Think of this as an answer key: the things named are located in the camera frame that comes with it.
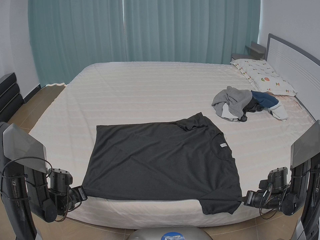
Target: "teal curtain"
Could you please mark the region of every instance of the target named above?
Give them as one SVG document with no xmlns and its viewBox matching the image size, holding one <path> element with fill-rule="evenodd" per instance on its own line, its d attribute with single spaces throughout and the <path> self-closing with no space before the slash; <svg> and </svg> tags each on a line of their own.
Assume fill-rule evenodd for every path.
<svg viewBox="0 0 320 240">
<path fill-rule="evenodd" d="M 127 60 L 228 64 L 259 21 L 260 0 L 124 0 Z"/>
<path fill-rule="evenodd" d="M 40 85 L 68 84 L 86 66 L 126 61 L 122 0 L 29 0 Z"/>
</svg>

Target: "bed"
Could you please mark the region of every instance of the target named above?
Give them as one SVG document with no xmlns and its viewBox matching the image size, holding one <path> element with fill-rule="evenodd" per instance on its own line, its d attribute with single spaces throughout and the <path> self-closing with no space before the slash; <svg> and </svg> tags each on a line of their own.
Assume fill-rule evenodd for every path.
<svg viewBox="0 0 320 240">
<path fill-rule="evenodd" d="M 282 71 L 280 74 L 298 91 L 297 98 L 306 107 L 295 97 L 278 96 L 289 116 L 286 122 L 267 111 L 249 113 L 247 122 L 229 122 L 215 114 L 211 103 L 222 89 L 228 85 L 253 88 L 233 65 L 109 62 L 90 65 L 79 73 L 44 112 L 30 135 L 46 146 L 53 167 L 70 171 L 73 186 L 77 186 L 86 173 L 96 125 L 175 121 L 202 112 L 225 134 L 233 150 L 242 194 L 246 195 L 247 190 L 258 189 L 270 170 L 290 167 L 291 144 L 313 124 L 314 118 L 320 118 L 306 93 L 312 91 L 314 97 L 320 94 L 320 62 L 295 48 L 269 36 L 267 61 Z M 117 201 L 95 197 L 68 214 L 83 222 L 127 229 L 218 226 L 257 216 L 258 209 L 243 205 L 233 215 L 204 215 L 198 200 Z"/>
</svg>

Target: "mattress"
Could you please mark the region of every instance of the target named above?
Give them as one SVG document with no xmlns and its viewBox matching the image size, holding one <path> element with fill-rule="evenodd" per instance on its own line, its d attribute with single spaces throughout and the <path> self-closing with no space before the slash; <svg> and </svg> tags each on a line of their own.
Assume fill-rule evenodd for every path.
<svg viewBox="0 0 320 240">
<path fill-rule="evenodd" d="M 267 111 L 248 113 L 247 122 L 215 114 L 214 96 L 227 86 L 252 89 L 233 65 L 182 62 L 109 62 L 86 67 L 43 113 L 30 135 L 46 147 L 53 167 L 70 171 L 73 187 L 82 184 L 96 137 L 96 125 L 176 121 L 198 112 L 225 134 L 238 168 L 242 194 L 257 190 L 270 170 L 290 167 L 290 146 L 313 120 L 297 100 L 277 96 L 286 122 Z M 204 215 L 198 200 L 117 201 L 89 197 L 68 217 L 116 228 L 218 226 L 259 215 L 243 206 L 234 212 Z"/>
</svg>

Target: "white pillow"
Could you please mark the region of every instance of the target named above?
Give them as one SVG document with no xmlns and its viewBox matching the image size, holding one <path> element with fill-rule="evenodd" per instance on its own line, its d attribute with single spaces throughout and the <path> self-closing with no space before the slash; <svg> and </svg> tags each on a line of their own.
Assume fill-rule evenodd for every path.
<svg viewBox="0 0 320 240">
<path fill-rule="evenodd" d="M 230 64 L 236 66 L 254 89 L 259 92 L 288 96 L 295 96 L 297 94 L 288 81 L 278 75 L 264 59 L 240 58 L 230 62 Z"/>
</svg>

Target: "blue round sticker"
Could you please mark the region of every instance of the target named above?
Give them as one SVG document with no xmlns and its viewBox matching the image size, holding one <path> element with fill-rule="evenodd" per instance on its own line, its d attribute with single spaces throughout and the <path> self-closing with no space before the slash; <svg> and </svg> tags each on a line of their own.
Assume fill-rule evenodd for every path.
<svg viewBox="0 0 320 240">
<path fill-rule="evenodd" d="M 178 232 L 168 232 L 163 235 L 161 240 L 186 240 L 184 236 Z"/>
</svg>

